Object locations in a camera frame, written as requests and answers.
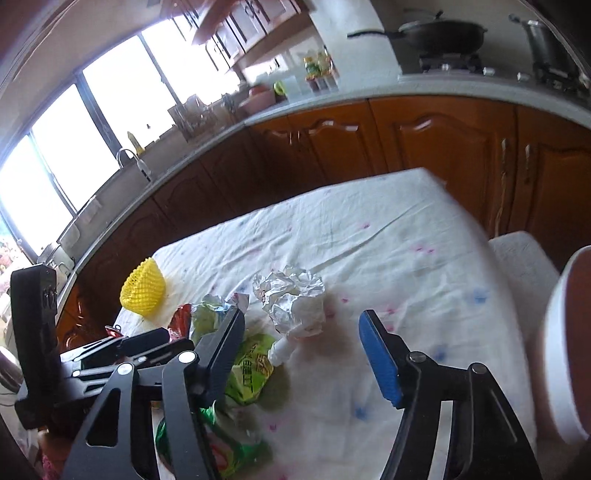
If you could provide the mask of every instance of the wooden cabinet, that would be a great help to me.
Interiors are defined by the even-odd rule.
[[[290,0],[251,0],[251,5],[267,32],[301,11],[297,3]]]
[[[154,200],[174,225],[175,239],[185,238],[235,216],[200,158],[160,188]]]
[[[236,63],[237,59],[244,54],[244,50],[227,20],[218,25],[216,36],[220,42],[224,58],[230,65],[233,65]]]
[[[90,315],[78,283],[72,287],[56,325],[60,353],[96,342],[106,336],[103,324]]]
[[[242,131],[205,153],[200,161],[234,215],[279,201],[264,169],[262,155]]]
[[[197,14],[195,23],[199,27],[191,31],[193,44],[206,44],[212,36],[219,37],[230,67],[239,59],[242,59],[241,67],[254,64],[277,45],[312,25],[309,15],[304,14],[308,9],[300,0],[205,1],[198,6],[183,2],[168,6],[169,3],[170,0],[165,0],[163,14],[178,15],[179,9],[191,18]]]
[[[281,200],[328,184],[317,158],[303,151],[297,131],[286,116],[254,125],[250,132],[264,153],[270,179]]]
[[[367,102],[288,115],[298,148],[317,161],[329,184],[387,172]]]
[[[497,218],[505,230],[517,151],[513,105],[445,96],[370,104],[389,171],[429,169],[491,236]]]
[[[205,44],[205,52],[219,72],[226,73],[230,69],[227,55],[224,53],[223,47],[221,46],[221,42],[219,41],[217,35],[214,35],[207,41]]]
[[[152,198],[123,221],[79,275],[96,322],[113,323],[121,308],[121,287],[132,270],[177,238],[174,226]]]
[[[509,228],[526,230],[561,270],[591,244],[591,131],[517,107],[519,153]]]
[[[249,50],[265,36],[265,31],[248,0],[241,0],[228,17],[236,38],[244,51]]]

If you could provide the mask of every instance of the yellow bottle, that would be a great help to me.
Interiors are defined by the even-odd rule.
[[[127,132],[127,138],[129,138],[129,141],[134,146],[135,153],[138,157],[146,151],[146,149],[139,144],[138,139],[135,138],[135,135],[133,133]]]

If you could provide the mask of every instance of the frying pan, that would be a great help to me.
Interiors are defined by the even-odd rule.
[[[347,38],[384,35],[390,40],[404,39],[417,50],[432,56],[470,55],[482,47],[486,28],[472,22],[441,18],[442,15],[440,10],[432,20],[406,23],[398,31],[359,30],[351,32]]]

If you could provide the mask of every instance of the faucet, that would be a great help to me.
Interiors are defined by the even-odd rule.
[[[133,150],[130,150],[129,148],[125,148],[125,147],[120,148],[119,151],[117,152],[117,163],[119,163],[119,165],[123,165],[121,163],[121,159],[120,159],[122,152],[131,153],[131,155],[133,156],[133,158],[135,160],[135,164],[138,166],[140,172],[146,178],[146,180],[148,180],[148,183],[151,183],[152,179],[150,178],[150,176],[152,175],[152,171],[148,168],[146,163],[135,154],[135,152]]]

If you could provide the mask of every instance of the pink bowl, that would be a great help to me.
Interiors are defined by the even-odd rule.
[[[262,112],[264,109],[273,105],[275,105],[275,92],[273,90],[266,90],[247,98],[238,105],[238,108],[250,116]]]

